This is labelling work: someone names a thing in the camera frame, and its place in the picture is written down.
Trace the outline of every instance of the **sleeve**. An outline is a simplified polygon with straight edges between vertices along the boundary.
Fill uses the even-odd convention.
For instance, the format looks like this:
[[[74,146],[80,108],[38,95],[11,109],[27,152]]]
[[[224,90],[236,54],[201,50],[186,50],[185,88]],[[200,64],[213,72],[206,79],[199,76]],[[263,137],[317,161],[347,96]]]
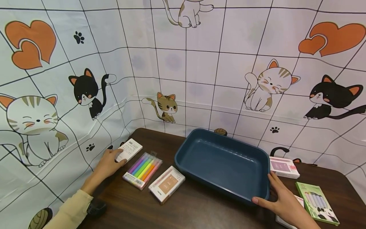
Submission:
[[[59,212],[43,229],[76,229],[87,215],[93,197],[78,190],[61,205]]]

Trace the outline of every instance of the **hand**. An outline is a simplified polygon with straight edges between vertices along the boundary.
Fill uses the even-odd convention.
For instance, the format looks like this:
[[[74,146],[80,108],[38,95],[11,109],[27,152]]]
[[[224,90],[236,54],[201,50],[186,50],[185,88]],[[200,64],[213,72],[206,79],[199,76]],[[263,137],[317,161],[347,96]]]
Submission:
[[[100,159],[94,172],[85,180],[81,190],[92,195],[100,183],[107,177],[113,175],[119,168],[124,166],[126,159],[120,162],[115,162],[116,157],[123,152],[123,149],[116,149],[114,151],[106,149],[103,157]]]
[[[293,193],[286,188],[274,172],[271,171],[268,174],[268,178],[272,187],[277,192],[278,200],[276,202],[270,202],[259,197],[253,197],[253,203],[271,210],[284,221],[298,229],[320,229]]]

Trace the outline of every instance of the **brown table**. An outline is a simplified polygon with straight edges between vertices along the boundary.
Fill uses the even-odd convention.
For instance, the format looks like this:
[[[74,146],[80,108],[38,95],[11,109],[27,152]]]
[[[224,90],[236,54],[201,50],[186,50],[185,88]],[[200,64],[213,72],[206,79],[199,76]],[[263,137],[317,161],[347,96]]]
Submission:
[[[123,174],[144,152],[155,151],[163,164],[149,184],[174,164],[174,155],[185,140],[171,134],[137,129],[131,136],[143,150],[108,178],[95,195],[107,203],[106,213],[98,219],[85,219],[81,229],[236,229],[284,228],[275,215],[260,207],[248,207],[187,178],[179,189],[160,205],[147,187],[138,190],[122,179]],[[298,180],[281,178],[296,195],[295,181],[321,186],[337,215],[338,227],[318,222],[322,229],[365,229],[366,206],[347,178],[335,170],[297,163]]]

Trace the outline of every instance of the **white box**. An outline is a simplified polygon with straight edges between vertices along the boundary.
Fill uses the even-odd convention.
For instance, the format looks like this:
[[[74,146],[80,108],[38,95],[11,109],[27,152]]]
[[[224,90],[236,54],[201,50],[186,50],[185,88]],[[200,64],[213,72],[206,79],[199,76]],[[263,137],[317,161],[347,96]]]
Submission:
[[[271,171],[279,177],[297,179],[300,177],[294,162],[286,158],[269,157]]]
[[[120,162],[123,159],[127,159],[128,162],[133,156],[142,150],[142,145],[130,138],[121,147],[119,147],[119,149],[123,149],[123,152],[117,156],[116,161]]]
[[[304,199],[301,197],[298,197],[296,195],[294,195],[296,197],[296,199],[300,202],[301,206],[304,207]],[[290,229],[297,229],[297,227],[292,226],[291,224],[286,223],[283,219],[281,219],[278,215],[276,215],[276,222],[287,227]]]
[[[164,204],[185,179],[185,176],[176,168],[170,166],[161,176],[150,184],[149,190],[156,196],[161,204]]]

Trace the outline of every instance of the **dark blue tray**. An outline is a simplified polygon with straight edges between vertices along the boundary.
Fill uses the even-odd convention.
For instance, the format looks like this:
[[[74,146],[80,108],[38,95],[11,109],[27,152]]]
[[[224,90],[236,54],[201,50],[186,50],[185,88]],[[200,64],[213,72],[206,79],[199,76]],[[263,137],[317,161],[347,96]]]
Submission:
[[[174,157],[185,175],[248,205],[269,198],[269,157],[261,149],[214,132],[196,129]]]

